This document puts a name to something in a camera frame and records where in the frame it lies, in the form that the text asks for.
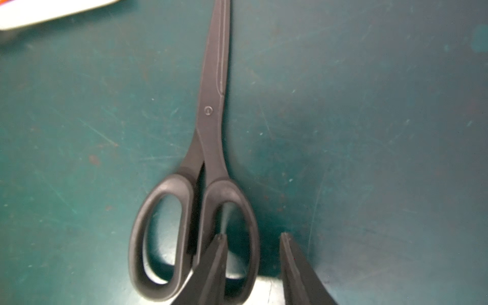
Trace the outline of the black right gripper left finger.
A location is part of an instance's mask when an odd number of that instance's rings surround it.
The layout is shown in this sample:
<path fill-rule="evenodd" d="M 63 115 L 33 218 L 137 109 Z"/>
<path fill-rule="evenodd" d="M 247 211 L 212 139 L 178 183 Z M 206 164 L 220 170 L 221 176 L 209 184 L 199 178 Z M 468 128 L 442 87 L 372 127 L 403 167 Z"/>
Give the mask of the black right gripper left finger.
<path fill-rule="evenodd" d="M 172 304 L 223 304 L 227 253 L 227 236 L 216 235 Z"/>

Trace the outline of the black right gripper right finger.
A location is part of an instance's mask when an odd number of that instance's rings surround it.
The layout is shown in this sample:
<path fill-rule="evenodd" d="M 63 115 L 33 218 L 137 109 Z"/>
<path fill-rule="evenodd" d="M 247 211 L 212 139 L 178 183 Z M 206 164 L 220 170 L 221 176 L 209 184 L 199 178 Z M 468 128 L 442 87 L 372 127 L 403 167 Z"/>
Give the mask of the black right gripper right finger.
<path fill-rule="evenodd" d="M 290 233 L 280 235 L 280 263 L 286 305 L 337 305 Z"/>

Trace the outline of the all black scissors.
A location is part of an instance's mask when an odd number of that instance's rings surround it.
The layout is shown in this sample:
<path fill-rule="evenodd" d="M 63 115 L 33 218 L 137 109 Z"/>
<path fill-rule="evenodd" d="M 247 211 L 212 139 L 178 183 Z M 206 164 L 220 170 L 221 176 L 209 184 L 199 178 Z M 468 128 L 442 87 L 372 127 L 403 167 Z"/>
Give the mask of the all black scissors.
<path fill-rule="evenodd" d="M 260 264 L 260 236 L 251 203 L 227 171 L 222 147 L 222 119 L 231 33 L 231 3 L 216 1 L 202 66 L 196 124 L 189 149 L 178 170 L 148 194 L 135 218 L 128 248 L 128 269 L 134 289 L 150 301 L 166 301 L 181 293 L 209 248 L 216 215 L 226 203 L 241 211 L 249 234 L 249 264 L 239 290 L 224 292 L 223 304 L 242 304 L 250 296 Z M 166 283 L 154 282 L 146 272 L 147 232 L 154 209 L 166 196 L 176 197 L 181 216 L 173 275 Z"/>

